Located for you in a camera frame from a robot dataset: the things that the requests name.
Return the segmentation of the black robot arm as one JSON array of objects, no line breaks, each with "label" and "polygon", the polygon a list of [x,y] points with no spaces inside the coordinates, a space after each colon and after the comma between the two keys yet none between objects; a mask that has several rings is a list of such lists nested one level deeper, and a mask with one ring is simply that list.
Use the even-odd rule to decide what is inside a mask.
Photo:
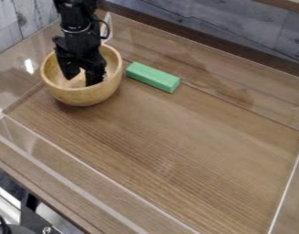
[{"label": "black robot arm", "polygon": [[61,37],[53,37],[54,54],[64,78],[72,80],[85,71],[85,86],[100,83],[107,74],[107,61],[100,53],[100,24],[107,22],[95,14],[96,0],[52,0],[61,17]]}]

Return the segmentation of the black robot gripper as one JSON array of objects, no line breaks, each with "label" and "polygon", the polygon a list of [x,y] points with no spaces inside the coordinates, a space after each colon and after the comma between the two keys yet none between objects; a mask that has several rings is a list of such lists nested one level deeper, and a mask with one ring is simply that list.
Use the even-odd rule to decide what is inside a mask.
[{"label": "black robot gripper", "polygon": [[100,54],[101,35],[97,30],[80,34],[64,34],[52,39],[64,78],[72,80],[85,70],[85,86],[100,83],[107,74],[107,62]]}]

